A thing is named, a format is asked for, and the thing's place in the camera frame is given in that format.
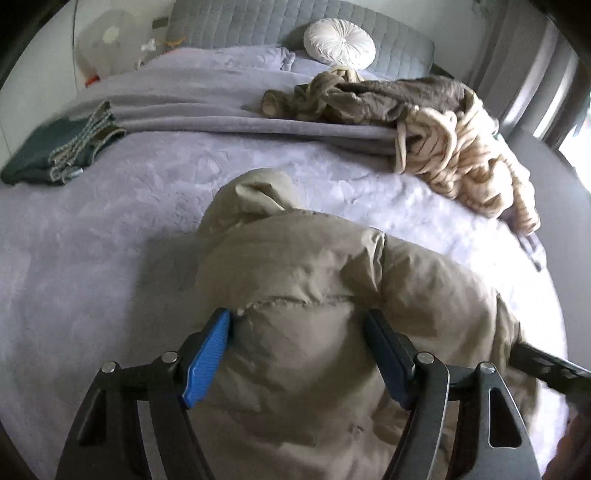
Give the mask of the person's hand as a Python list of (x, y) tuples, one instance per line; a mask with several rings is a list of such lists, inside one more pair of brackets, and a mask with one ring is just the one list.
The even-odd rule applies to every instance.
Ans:
[(590, 431), (590, 411), (578, 412), (559, 441), (556, 455), (549, 462), (543, 480), (591, 479)]

